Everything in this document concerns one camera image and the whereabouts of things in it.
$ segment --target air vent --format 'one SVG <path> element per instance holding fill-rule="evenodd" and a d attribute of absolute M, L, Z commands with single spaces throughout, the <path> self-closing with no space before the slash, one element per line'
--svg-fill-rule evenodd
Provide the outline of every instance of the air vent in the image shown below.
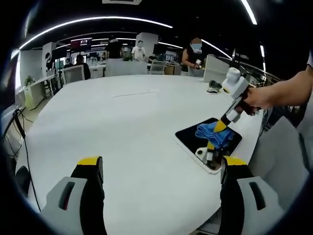
<path fill-rule="evenodd" d="M 114 4 L 130 4 L 130 5 L 139 5 L 142 0 L 102 0 L 103 4 L 114 3 Z"/>

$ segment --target potted plant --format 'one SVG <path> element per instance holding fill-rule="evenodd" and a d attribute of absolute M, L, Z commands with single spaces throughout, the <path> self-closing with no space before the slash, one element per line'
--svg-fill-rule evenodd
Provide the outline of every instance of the potted plant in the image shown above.
<path fill-rule="evenodd" d="M 25 86 L 28 87 L 30 86 L 31 84 L 33 84 L 35 81 L 34 79 L 31 77 L 31 76 L 28 76 L 26 79 L 25 79 Z"/>

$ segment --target blue towel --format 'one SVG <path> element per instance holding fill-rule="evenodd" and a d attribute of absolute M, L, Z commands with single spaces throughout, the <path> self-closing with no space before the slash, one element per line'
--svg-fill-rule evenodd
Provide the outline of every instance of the blue towel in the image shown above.
<path fill-rule="evenodd" d="M 216 124 L 217 122 L 198 125 L 195 135 L 198 138 L 207 139 L 215 148 L 225 148 L 228 146 L 228 141 L 233 139 L 233 134 L 228 128 L 221 132 L 214 132 Z"/>

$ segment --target black ceiling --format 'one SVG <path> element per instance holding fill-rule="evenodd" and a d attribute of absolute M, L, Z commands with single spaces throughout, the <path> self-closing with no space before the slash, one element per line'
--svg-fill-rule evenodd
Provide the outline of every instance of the black ceiling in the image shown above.
<path fill-rule="evenodd" d="M 312 28 L 308 3 L 302 0 L 248 2 L 258 25 L 252 24 L 240 0 L 143 0 L 140 5 L 102 4 L 101 0 L 45 0 L 39 2 L 32 11 L 28 22 L 28 38 L 60 23 L 94 16 L 142 18 L 173 28 L 129 20 L 87 21 L 49 32 L 25 49 L 95 32 L 120 31 L 93 34 L 93 38 L 107 38 L 112 34 L 135 38 L 135 34 L 122 32 L 151 32 L 158 34 L 160 41 L 181 47 L 192 37 L 198 36 L 229 55 L 236 48 L 249 57 L 250 64 L 259 68 L 262 68 L 259 47 L 262 44 L 266 52 L 267 71 L 281 78 L 288 78 L 304 68 L 308 56 L 309 25 Z M 211 53 L 219 54 L 215 49 L 207 47 Z"/>

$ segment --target face mask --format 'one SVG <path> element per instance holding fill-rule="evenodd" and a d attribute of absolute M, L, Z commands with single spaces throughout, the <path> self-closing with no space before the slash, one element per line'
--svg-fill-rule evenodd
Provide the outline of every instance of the face mask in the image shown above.
<path fill-rule="evenodd" d="M 190 44 L 190 46 L 194 50 L 194 53 L 202 53 L 202 50 L 201 50 L 202 44 L 201 43 Z"/>

